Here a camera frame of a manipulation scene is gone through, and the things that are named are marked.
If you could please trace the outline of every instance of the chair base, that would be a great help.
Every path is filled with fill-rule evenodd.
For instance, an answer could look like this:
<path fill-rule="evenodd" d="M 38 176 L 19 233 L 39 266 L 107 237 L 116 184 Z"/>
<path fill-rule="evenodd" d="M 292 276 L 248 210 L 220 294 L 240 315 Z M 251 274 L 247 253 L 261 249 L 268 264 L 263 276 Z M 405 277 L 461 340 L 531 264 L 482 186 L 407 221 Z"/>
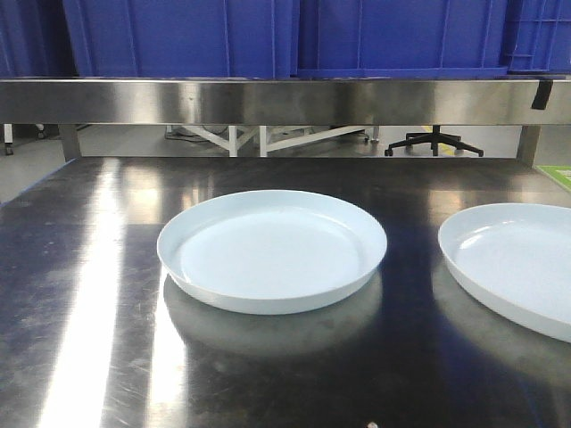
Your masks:
<path fill-rule="evenodd" d="M 457 150 L 468 150 L 469 152 L 477 153 L 479 157 L 484 156 L 484 151 L 462 143 L 460 136 L 453 136 L 451 134 L 444 134 L 440 132 L 440 125 L 434 125 L 432 132 L 411 132 L 406 135 L 406 139 L 397 143 L 389 144 L 388 149 L 385 150 L 385 156 L 393 156 L 393 149 L 396 147 L 412 147 L 414 144 L 430 143 L 433 156 L 438 156 L 438 144 L 444 143 L 455 147 Z"/>

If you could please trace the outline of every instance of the metal table leg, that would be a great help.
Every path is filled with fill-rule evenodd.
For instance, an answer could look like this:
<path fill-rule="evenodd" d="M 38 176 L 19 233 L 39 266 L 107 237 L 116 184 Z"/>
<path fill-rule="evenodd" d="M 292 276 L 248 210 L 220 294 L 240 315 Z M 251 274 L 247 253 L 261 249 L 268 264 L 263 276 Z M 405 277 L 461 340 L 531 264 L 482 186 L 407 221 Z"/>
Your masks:
<path fill-rule="evenodd" d="M 541 132 L 542 127 L 539 125 L 521 127 L 519 145 L 517 146 L 517 159 L 530 167 L 534 165 L 535 152 L 537 150 L 537 143 L 539 142 L 539 135 Z"/>
<path fill-rule="evenodd" d="M 78 130 L 75 125 L 59 125 L 62 138 L 63 157 L 66 161 L 81 158 Z"/>
<path fill-rule="evenodd" d="M 14 154 L 12 149 L 12 143 L 14 142 L 12 136 L 12 125 L 9 123 L 4 123 L 3 125 L 3 134 L 4 134 L 4 152 L 6 156 L 10 156 Z"/>

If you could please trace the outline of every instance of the steel tabletop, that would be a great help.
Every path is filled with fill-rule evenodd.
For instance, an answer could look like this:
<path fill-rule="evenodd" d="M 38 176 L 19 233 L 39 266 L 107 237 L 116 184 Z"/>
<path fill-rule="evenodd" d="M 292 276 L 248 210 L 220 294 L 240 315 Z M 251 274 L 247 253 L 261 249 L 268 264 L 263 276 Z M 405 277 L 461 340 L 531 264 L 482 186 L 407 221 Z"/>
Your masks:
<path fill-rule="evenodd" d="M 266 188 L 375 216 L 378 274 L 291 316 L 181 292 L 155 253 L 163 225 Z M 75 160 L 0 209 L 0 425 L 568 427 L 571 345 L 482 307 L 443 266 L 438 227 L 493 202 L 571 194 L 517 160 Z"/>

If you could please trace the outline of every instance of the chair leg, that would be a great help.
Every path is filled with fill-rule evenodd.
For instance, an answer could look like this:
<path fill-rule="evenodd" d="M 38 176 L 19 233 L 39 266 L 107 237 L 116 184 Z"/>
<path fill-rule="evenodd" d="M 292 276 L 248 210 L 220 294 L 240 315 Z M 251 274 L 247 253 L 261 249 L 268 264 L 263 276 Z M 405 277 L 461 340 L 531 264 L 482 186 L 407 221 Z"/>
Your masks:
<path fill-rule="evenodd" d="M 388 149 L 385 150 L 385 156 L 393 156 L 393 149 L 397 147 L 406 147 L 407 145 L 420 144 L 420 143 L 430 143 L 432 137 L 430 134 L 423 134 L 422 136 L 415 136 L 408 140 L 398 141 L 396 143 L 389 144 Z"/>
<path fill-rule="evenodd" d="M 447 145 L 456 147 L 459 150 L 468 150 L 469 152 L 476 153 L 480 158 L 484 156 L 484 151 L 482 149 L 478 149 L 473 145 L 466 144 L 461 141 L 449 138 L 448 136 L 441 136 L 441 141 Z"/>
<path fill-rule="evenodd" d="M 453 134 L 441 134 L 441 136 L 448 136 L 449 138 L 451 138 L 454 141 L 462 141 L 461 136 L 454 136 Z"/>

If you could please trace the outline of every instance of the stainless steel table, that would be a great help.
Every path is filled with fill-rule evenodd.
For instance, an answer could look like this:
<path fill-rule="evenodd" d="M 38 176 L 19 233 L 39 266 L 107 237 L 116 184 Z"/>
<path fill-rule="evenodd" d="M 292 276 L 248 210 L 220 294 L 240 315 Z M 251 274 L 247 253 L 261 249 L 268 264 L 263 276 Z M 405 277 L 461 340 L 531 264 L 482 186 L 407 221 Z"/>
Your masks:
<path fill-rule="evenodd" d="M 571 124 L 569 76 L 418 79 L 0 79 L 0 123 L 60 125 L 66 160 L 75 124 L 522 125 L 531 165 L 541 125 Z"/>
<path fill-rule="evenodd" d="M 165 222 L 262 188 L 370 212 L 389 242 L 378 276 L 281 317 L 165 279 Z M 516 160 L 75 160 L 0 209 L 0 424 L 568 427 L 571 345 L 496 316 L 443 267 L 438 227 L 489 202 L 571 194 Z"/>

